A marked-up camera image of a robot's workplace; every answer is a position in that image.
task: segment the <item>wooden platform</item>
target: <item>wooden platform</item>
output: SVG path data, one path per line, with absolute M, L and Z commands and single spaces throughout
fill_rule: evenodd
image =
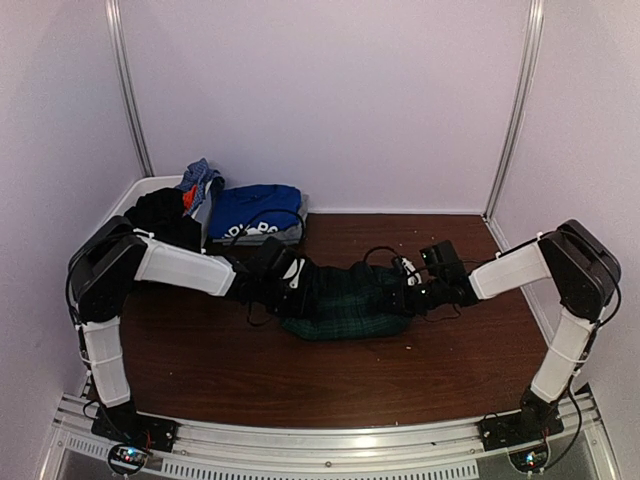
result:
M 311 215 L 308 233 L 306 254 L 341 267 L 375 245 L 417 265 L 418 250 L 447 238 L 465 259 L 497 250 L 475 216 Z M 373 258 L 388 265 L 384 252 Z M 428 320 L 452 313 L 442 307 Z M 385 339 L 309 343 L 276 319 L 251 327 L 246 315 L 246 307 L 164 285 L 130 295 L 122 343 L 139 410 L 282 427 L 463 418 L 517 408 L 546 351 L 520 291 L 463 309 L 457 320 L 416 319 Z M 267 318 L 258 309 L 252 320 Z

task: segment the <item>black cloth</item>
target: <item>black cloth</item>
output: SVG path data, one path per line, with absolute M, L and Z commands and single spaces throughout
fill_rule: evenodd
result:
M 163 188 L 140 197 L 124 214 L 134 227 L 153 232 L 157 240 L 200 252 L 202 225 L 184 215 L 183 192 Z
M 402 281 L 392 268 L 370 267 L 364 262 L 348 270 L 320 267 L 312 281 L 317 305 L 314 315 L 280 320 L 285 330 L 305 340 L 389 337 L 411 324 L 411 317 L 379 308 L 385 298 L 380 285 Z

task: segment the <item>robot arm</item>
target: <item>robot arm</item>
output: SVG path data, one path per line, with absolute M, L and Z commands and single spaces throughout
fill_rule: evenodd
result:
M 560 324 L 523 395 L 522 412 L 512 425 L 520 440 L 535 438 L 549 427 L 549 419 L 555 418 L 551 414 L 595 338 L 602 311 L 620 280 L 617 260 L 575 220 L 538 235 L 471 273 L 467 273 L 449 241 L 421 253 L 433 279 L 415 284 L 414 277 L 389 286 L 389 300 L 380 308 L 411 316 L 426 314 L 443 304 L 472 306 L 538 280 L 554 280 L 563 306 Z M 101 404 L 108 410 L 108 414 L 99 412 L 94 427 L 101 424 L 103 431 L 94 433 L 118 439 L 118 431 L 135 434 L 155 429 L 156 438 L 160 429 L 161 437 L 166 433 L 171 438 L 171 429 L 175 430 L 175 425 L 166 425 L 167 421 L 159 426 L 160 420 L 137 414 L 131 399 L 119 323 L 135 281 L 168 283 L 243 303 L 257 301 L 270 313 L 305 318 L 313 312 L 308 301 L 312 295 L 308 293 L 313 288 L 314 268 L 310 260 L 300 258 L 274 239 L 266 241 L 247 261 L 238 262 L 158 242 L 146 232 L 135 231 L 123 217 L 112 218 L 74 255 L 67 285 L 83 358 L 94 377 Z M 170 444 L 167 442 L 165 448 L 170 449 Z M 489 442 L 485 442 L 485 448 L 491 448 Z
M 124 217 L 113 217 L 72 257 L 67 299 L 78 331 L 81 356 L 93 377 L 101 408 L 93 432 L 135 444 L 149 431 L 153 448 L 171 450 L 175 422 L 136 412 L 122 359 L 120 316 L 137 281 L 199 290 L 241 303 L 257 301 L 267 311 L 308 315 L 305 304 L 311 262 L 274 239 L 247 261 L 208 256 L 153 239 Z
M 545 359 L 522 397 L 521 412 L 506 420 L 510 431 L 505 430 L 505 419 L 490 419 L 481 426 L 487 450 L 509 446 L 505 437 L 524 443 L 538 439 L 546 428 L 553 430 L 558 401 L 586 360 L 602 313 L 620 280 L 616 258 L 575 220 L 499 255 L 470 274 L 450 242 L 421 253 L 436 279 L 404 293 L 417 313 L 443 303 L 470 306 L 538 280 L 553 279 L 560 293 L 560 321 Z

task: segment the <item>plaid fabric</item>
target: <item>plaid fabric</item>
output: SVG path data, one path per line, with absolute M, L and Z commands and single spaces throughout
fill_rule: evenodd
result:
M 315 272 L 312 318 L 281 319 L 282 327 L 305 340 L 337 340 L 388 337 L 405 330 L 411 318 L 380 312 L 383 298 L 379 284 L 398 281 L 390 268 L 369 267 L 363 262 L 349 270 L 321 267 Z
M 211 195 L 215 196 L 224 189 L 224 178 L 220 175 L 218 170 L 209 168 L 209 163 L 205 158 L 192 163 L 187 167 L 182 177 L 180 185 L 176 186 L 178 190 L 183 192 L 190 191 L 194 186 L 197 186 L 195 195 L 193 196 L 193 203 L 191 207 L 185 212 L 185 215 L 191 215 L 195 212 L 196 208 L 204 201 L 205 188 L 207 183 L 211 183 Z

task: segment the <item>vent grille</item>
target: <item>vent grille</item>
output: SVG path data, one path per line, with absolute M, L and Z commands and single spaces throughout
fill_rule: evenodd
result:
M 459 462 L 438 467 L 427 467 L 416 470 L 412 473 L 383 473 L 367 476 L 344 475 L 319 475 L 300 476 L 292 475 L 285 477 L 282 475 L 248 475 L 245 473 L 223 471 L 215 467 L 206 465 L 194 465 L 187 462 L 179 462 L 171 459 L 164 459 L 162 473 L 170 478 L 180 480 L 475 480 L 478 479 L 478 466 L 475 460 Z
M 84 437 L 72 435 L 67 443 L 67 448 L 78 453 L 84 453 L 90 457 L 105 459 L 108 450 L 101 443 L 94 442 Z

